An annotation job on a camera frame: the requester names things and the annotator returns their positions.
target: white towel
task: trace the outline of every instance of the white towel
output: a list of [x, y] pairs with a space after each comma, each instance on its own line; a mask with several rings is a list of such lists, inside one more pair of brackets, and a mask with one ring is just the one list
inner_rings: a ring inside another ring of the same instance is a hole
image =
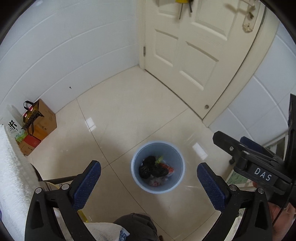
[[[2, 222], [15, 241], [24, 241], [27, 214], [38, 179], [31, 164], [21, 153], [15, 139], [0, 125], [0, 210]], [[66, 240], [73, 240], [55, 210]], [[113, 223], [86, 223], [97, 241], [124, 241], [129, 233]]]

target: person's leg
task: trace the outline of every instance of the person's leg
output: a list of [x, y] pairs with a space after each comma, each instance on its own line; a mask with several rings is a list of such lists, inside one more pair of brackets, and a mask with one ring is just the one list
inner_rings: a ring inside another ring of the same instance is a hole
[[130, 233], [126, 241], [159, 241], [157, 229], [151, 218], [146, 215], [131, 213], [120, 217], [114, 223]]

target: door panel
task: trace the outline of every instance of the door panel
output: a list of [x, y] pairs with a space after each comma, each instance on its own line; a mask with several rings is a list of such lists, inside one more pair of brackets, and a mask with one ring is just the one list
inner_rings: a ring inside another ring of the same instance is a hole
[[146, 69], [203, 118], [246, 57], [263, 17], [252, 32], [242, 28], [247, 4], [239, 0], [146, 0]]

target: beige tile floor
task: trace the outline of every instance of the beige tile floor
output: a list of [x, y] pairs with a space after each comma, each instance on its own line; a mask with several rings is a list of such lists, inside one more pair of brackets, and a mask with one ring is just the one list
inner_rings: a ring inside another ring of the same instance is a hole
[[[207, 162], [227, 176], [230, 156], [212, 142], [213, 133], [166, 86], [133, 67], [88, 90], [57, 113], [54, 130], [28, 157], [44, 179], [81, 173], [91, 160], [102, 175], [84, 213], [92, 222], [113, 222], [129, 213], [149, 213], [165, 241], [202, 240], [218, 218], [196, 176]], [[175, 144], [186, 172], [180, 185], [150, 194], [134, 182], [130, 163], [151, 140]], [[207, 156], [200, 157], [198, 143]]]

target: white tiled wall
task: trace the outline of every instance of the white tiled wall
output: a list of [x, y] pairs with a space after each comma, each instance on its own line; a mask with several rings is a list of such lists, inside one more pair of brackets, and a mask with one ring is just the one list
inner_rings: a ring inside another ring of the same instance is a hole
[[296, 45], [280, 24], [257, 71], [210, 129], [266, 144], [288, 129], [290, 93], [296, 94]]
[[137, 51], [136, 0], [37, 0], [0, 45], [0, 114], [39, 97], [57, 112]]

